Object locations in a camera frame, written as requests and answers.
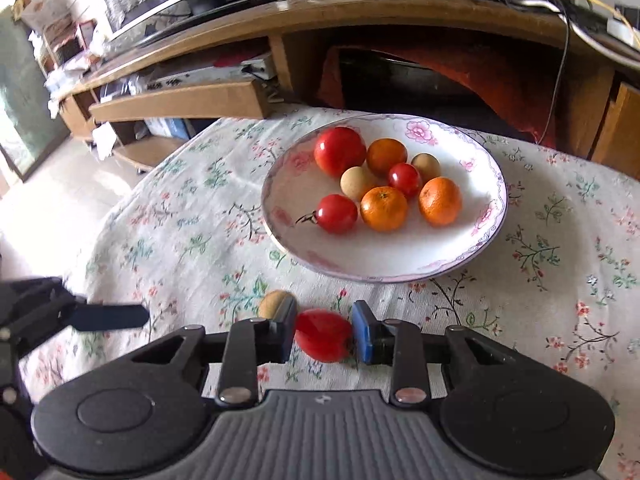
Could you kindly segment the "tan longan fruit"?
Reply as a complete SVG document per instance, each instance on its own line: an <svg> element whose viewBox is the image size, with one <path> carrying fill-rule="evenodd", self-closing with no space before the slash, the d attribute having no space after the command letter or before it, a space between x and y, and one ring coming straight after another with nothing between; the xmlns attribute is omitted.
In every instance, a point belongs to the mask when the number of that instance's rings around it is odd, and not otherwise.
<svg viewBox="0 0 640 480"><path fill-rule="evenodd" d="M293 298L293 295L286 290L278 289L268 292L258 306L258 318L273 318L278 307L280 307L280 303L288 298Z"/></svg>

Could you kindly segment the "small red tomato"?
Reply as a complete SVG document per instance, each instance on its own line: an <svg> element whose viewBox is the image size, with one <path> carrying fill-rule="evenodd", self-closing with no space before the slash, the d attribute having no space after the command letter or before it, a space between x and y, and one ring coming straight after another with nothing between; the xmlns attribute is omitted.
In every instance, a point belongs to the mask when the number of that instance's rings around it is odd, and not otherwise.
<svg viewBox="0 0 640 480"><path fill-rule="evenodd" d="M295 341L307 356L322 363L345 359L352 340L352 324L341 315L309 309L296 316Z"/></svg>

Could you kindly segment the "orange mandarin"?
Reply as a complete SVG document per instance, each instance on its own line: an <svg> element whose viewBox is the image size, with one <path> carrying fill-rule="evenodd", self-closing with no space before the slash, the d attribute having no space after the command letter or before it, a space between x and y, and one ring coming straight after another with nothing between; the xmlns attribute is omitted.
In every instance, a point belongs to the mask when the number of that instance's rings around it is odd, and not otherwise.
<svg viewBox="0 0 640 480"><path fill-rule="evenodd" d="M406 162L408 151L404 144L392 138L372 142L367 151L367 165L375 177L386 178L390 168Z"/></svg>
<svg viewBox="0 0 640 480"><path fill-rule="evenodd" d="M360 200L363 222L376 232L400 229L408 217L408 200L397 188L377 186Z"/></svg>
<svg viewBox="0 0 640 480"><path fill-rule="evenodd" d="M418 204L428 224L436 228L449 226L457 220L462 209L460 188L451 179L434 178L423 185Z"/></svg>

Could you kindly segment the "red tomato with stem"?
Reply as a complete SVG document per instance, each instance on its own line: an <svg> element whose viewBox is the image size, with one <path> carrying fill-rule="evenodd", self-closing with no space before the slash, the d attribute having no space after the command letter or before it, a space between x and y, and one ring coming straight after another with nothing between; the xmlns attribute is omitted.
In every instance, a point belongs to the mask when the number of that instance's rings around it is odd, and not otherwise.
<svg viewBox="0 0 640 480"><path fill-rule="evenodd" d="M341 194L324 196L316 209L310 214L303 214L295 223L311 222L331 234L344 234L356 224L359 211L356 204Z"/></svg>

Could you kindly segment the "white floral plate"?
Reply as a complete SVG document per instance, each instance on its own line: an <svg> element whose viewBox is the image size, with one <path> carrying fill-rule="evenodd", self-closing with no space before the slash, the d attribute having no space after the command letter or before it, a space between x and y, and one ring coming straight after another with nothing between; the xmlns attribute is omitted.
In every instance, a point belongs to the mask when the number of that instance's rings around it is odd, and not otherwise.
<svg viewBox="0 0 640 480"><path fill-rule="evenodd" d="M295 141L262 185L279 247L343 280L431 278L475 257L500 231L500 167L469 133L434 120L365 114Z"/></svg>

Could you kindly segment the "tan longan centre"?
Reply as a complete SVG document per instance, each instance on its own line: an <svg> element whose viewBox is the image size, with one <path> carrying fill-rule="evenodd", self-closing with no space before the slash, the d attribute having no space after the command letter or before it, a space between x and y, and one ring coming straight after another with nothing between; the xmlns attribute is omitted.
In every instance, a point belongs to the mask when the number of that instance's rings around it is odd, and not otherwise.
<svg viewBox="0 0 640 480"><path fill-rule="evenodd" d="M340 180L342 193L356 203L359 203L367 192L377 186L378 180L376 180L376 177L371 174L367 167L363 166L348 168L344 171Z"/></svg>

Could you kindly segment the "tan longan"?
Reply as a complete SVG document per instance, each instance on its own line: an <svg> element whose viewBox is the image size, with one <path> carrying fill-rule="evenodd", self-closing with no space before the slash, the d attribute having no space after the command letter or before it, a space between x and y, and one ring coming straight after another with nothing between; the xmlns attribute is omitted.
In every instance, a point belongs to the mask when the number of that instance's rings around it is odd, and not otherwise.
<svg viewBox="0 0 640 480"><path fill-rule="evenodd" d="M363 166L348 168L344 171L340 180L342 193L356 203L359 203L367 192L377 186L378 180L376 180L376 177L371 174L367 167Z"/></svg>
<svg viewBox="0 0 640 480"><path fill-rule="evenodd" d="M422 183L427 183L442 175L439 161L428 153L420 153L414 156L411 165L419 171Z"/></svg>

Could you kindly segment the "red cherry tomato centre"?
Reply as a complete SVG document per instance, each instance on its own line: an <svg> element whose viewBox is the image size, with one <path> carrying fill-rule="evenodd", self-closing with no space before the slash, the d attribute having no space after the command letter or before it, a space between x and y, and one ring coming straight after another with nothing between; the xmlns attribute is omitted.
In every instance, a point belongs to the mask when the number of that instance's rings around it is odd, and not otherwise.
<svg viewBox="0 0 640 480"><path fill-rule="evenodd" d="M390 168L387 180L390 186L397 188L407 200L413 200L418 196L423 185L420 171L408 162L398 162Z"/></svg>

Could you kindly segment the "tan longan back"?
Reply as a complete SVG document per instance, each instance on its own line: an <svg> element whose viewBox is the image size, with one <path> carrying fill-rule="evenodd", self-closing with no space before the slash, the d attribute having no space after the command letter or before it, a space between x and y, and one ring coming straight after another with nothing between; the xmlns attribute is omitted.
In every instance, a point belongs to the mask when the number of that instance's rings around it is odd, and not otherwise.
<svg viewBox="0 0 640 480"><path fill-rule="evenodd" d="M414 156L411 165L419 171L422 183L427 183L442 175L439 161L428 153L420 153Z"/></svg>

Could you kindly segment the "orange mandarin back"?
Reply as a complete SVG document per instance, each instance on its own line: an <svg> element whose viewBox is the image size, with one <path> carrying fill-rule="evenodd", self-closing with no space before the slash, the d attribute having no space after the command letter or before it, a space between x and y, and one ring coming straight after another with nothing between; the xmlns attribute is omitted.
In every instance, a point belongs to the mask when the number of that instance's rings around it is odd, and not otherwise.
<svg viewBox="0 0 640 480"><path fill-rule="evenodd" d="M390 168L406 162L408 151L404 144L392 138L372 142L367 151L367 165L375 177L386 178Z"/></svg>

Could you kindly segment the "floral tablecloth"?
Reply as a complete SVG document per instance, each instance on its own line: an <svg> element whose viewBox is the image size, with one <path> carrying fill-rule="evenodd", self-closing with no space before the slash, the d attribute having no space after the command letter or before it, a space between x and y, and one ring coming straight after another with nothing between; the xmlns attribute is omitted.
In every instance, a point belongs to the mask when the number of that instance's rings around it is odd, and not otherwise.
<svg viewBox="0 0 640 480"><path fill-rule="evenodd" d="M150 311L140 330L66 330L23 360L48 391L189 323L212 332L279 289L304 307L379 316L426 332L462 324L597 389L616 417L601 470L639 474L639 183L608 167L480 132L501 168L508 213L494 241L448 274L397 285L329 278L270 240L262 181L301 136L340 119L295 105L266 120L221 119L150 172L111 212L85 270L93 301Z"/></svg>

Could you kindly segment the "large red tomato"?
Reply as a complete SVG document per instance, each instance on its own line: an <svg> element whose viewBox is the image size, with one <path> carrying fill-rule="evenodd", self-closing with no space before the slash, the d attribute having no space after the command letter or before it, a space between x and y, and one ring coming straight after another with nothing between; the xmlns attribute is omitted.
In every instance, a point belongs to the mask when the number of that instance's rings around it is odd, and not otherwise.
<svg viewBox="0 0 640 480"><path fill-rule="evenodd" d="M314 161L332 178L340 178L347 169L361 166L366 157L366 144L352 128L327 128L318 135L314 144Z"/></svg>

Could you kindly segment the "silver media player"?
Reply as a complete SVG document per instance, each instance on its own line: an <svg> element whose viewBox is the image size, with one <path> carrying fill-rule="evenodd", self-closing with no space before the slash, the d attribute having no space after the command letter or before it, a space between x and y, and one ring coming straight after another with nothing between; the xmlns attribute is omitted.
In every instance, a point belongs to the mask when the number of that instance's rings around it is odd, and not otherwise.
<svg viewBox="0 0 640 480"><path fill-rule="evenodd" d="M100 102L106 103L146 92L244 78L270 81L275 76L276 68L269 51L213 51L187 54L104 84L100 90Z"/></svg>

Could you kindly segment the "wooden TV stand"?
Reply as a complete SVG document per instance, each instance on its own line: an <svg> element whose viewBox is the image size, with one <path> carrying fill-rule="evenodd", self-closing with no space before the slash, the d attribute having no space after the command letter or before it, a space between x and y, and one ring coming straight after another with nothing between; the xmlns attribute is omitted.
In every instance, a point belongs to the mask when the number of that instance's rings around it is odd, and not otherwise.
<svg viewBox="0 0 640 480"><path fill-rule="evenodd" d="M329 48L457 47L538 68L559 87L556 146L631 177L639 173L639 75L605 40L563 22L541 0L504 6L483 0L290 0L216 18L116 56L67 92L79 100L104 84L187 54L263 39L282 96L316 98Z"/></svg>

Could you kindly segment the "white power strip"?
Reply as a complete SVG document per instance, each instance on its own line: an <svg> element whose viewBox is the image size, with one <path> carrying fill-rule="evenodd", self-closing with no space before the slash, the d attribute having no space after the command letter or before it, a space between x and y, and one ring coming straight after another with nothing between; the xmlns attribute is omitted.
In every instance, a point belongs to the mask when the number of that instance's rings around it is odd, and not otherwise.
<svg viewBox="0 0 640 480"><path fill-rule="evenodd" d="M606 22L606 32L623 44L636 50L639 49L638 30L634 26L629 26L618 18L609 18Z"/></svg>

